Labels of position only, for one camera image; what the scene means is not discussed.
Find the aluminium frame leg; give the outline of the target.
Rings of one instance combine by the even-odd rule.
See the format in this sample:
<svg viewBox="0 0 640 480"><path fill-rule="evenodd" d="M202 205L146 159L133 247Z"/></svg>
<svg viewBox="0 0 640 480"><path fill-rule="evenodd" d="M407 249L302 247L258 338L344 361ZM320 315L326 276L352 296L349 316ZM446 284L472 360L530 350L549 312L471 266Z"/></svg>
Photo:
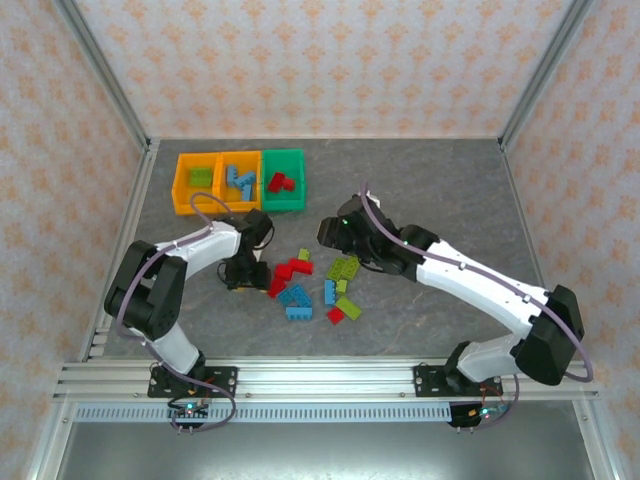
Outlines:
<svg viewBox="0 0 640 480"><path fill-rule="evenodd" d="M594 480L624 480L600 401L572 402Z"/></svg>
<svg viewBox="0 0 640 480"><path fill-rule="evenodd" d="M26 480L56 480L69 443L78 404L54 403L44 423Z"/></svg>

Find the grey metal lower panel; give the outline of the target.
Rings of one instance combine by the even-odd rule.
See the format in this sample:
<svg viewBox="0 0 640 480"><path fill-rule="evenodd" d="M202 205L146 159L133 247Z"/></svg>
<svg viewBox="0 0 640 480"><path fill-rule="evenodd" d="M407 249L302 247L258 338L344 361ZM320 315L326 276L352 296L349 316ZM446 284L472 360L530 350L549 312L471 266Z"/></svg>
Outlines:
<svg viewBox="0 0 640 480"><path fill-rule="evenodd" d="M593 480L574 428L531 417L456 434L445 425L77 424L57 480Z"/></svg>

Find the aluminium mounting beam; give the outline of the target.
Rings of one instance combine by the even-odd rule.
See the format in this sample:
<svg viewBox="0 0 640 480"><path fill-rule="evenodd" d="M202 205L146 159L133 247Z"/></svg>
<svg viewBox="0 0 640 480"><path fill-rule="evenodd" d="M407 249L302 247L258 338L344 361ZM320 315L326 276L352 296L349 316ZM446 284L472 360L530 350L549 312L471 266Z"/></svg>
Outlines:
<svg viewBox="0 0 640 480"><path fill-rule="evenodd" d="M247 402L377 402L415 397L412 357L212 358L214 366L238 368L236 399ZM142 402L147 398L149 360L93 358L62 367L56 401Z"/></svg>

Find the aluminium side rail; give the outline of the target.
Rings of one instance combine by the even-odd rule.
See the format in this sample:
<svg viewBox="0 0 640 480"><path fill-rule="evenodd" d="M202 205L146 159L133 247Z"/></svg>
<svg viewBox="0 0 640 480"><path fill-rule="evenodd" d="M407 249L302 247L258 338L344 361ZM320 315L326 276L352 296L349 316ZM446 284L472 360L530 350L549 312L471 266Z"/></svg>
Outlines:
<svg viewBox="0 0 640 480"><path fill-rule="evenodd" d="M500 265L507 275L514 275L518 281L523 280L527 284L550 289L535 253L524 214L524 202L520 200L514 174L505 153L501 153L501 162L511 190L511 199L506 203L505 211L499 208L498 216L501 219L506 218L507 223L505 228L500 229L501 238L495 241L500 251ZM544 311L532 319L534 322L531 324L531 335L521 345L517 359L524 359L524 366L532 366L534 355L540 354L540 360L545 366L553 367L556 363L566 365L575 348L564 331Z"/></svg>
<svg viewBox="0 0 640 480"><path fill-rule="evenodd" d="M89 321L88 330L80 349L78 361L81 363L104 355L104 347L109 338L113 323L113 318L104 310L104 300L116 276L121 260L129 244L135 237L160 142L161 140L159 138L152 138L149 145L142 152L134 183L129 192L127 204L121 218L116 243L111 255L111 263L105 277L105 284L97 300L94 315Z"/></svg>

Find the aluminium frame post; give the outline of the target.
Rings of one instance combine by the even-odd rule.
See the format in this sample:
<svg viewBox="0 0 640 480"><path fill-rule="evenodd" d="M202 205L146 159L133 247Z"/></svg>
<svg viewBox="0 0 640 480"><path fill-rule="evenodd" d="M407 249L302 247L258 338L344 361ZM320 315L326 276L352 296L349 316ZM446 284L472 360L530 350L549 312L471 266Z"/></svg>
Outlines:
<svg viewBox="0 0 640 480"><path fill-rule="evenodd" d="M147 151L151 144L151 139L147 135L106 54L92 32L79 4L76 0L52 0L52 2L76 38L81 51L105 88L107 95L114 103L134 142L143 151Z"/></svg>
<svg viewBox="0 0 640 480"><path fill-rule="evenodd" d="M503 132L497 138L500 151L505 153L533 111L552 74L558 67L570 43L580 29L595 0L571 0L555 33L537 63L526 87L519 97Z"/></svg>

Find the green plastic bin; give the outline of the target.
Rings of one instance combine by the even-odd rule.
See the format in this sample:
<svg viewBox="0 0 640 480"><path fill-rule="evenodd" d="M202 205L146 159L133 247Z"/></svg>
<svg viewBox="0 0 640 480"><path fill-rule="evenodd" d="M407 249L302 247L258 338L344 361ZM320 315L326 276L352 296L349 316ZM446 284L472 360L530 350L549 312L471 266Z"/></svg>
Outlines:
<svg viewBox="0 0 640 480"><path fill-rule="evenodd" d="M271 191L269 185L281 173L293 185ZM261 155L260 192L262 209L267 212L303 211L306 208L306 165L302 149L269 149Z"/></svg>

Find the circuit board with LED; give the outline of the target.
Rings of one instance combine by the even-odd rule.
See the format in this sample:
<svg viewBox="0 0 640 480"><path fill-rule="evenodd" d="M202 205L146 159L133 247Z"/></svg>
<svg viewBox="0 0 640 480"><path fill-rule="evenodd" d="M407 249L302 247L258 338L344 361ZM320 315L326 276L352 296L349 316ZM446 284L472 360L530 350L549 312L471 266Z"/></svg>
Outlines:
<svg viewBox="0 0 640 480"><path fill-rule="evenodd" d="M484 405L480 402L454 402L450 404L451 419L448 425L458 433L474 433L493 425L508 411L507 404Z"/></svg>
<svg viewBox="0 0 640 480"><path fill-rule="evenodd" d="M203 427L209 418L209 408L206 404L195 401L180 403L176 399L167 403L170 425L178 433L188 431L194 433Z"/></svg>

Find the orange plastic bin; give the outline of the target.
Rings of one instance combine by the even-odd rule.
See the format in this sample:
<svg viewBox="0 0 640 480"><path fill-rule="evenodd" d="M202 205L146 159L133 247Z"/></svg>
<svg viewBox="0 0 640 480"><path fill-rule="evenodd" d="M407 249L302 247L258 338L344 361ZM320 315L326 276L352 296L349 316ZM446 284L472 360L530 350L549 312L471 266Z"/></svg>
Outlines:
<svg viewBox="0 0 640 480"><path fill-rule="evenodd" d="M248 212L253 208L260 208L261 205L261 155L260 151L230 151L221 152L221 159L217 165L216 172L220 175L219 183L216 185L214 194L224 201L224 203L234 212ZM229 187L226 183L226 169L228 165L237 167L238 176L249 171L256 173L256 181L253 185L253 196L251 202L242 201L242 189Z"/></svg>
<svg viewBox="0 0 640 480"><path fill-rule="evenodd" d="M213 199L202 196L202 193L212 195L216 185L219 183L220 175L216 172L217 165L221 159L220 153L181 153L178 156L176 170L172 184L172 201L177 215L194 215L195 211L191 206L192 196L198 193L194 203L204 213L218 213L221 209L219 204ZM207 186L192 186L189 184L190 168L208 167L212 170L212 182Z"/></svg>

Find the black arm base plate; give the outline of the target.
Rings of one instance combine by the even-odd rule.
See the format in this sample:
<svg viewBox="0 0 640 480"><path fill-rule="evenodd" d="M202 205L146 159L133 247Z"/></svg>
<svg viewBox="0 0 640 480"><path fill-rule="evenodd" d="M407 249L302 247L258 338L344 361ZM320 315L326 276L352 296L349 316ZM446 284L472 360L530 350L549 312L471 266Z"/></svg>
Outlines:
<svg viewBox="0 0 640 480"><path fill-rule="evenodd" d="M171 374L164 367L154 366L150 370L147 396L150 398L221 398L218 392L212 392L203 386L188 383ZM235 396L238 368L229 366L204 366L195 376L196 380L209 383L218 389Z"/></svg>
<svg viewBox="0 0 640 480"><path fill-rule="evenodd" d="M413 367L413 386L417 397L481 397L503 395L501 380L469 380L456 368L420 363Z"/></svg>

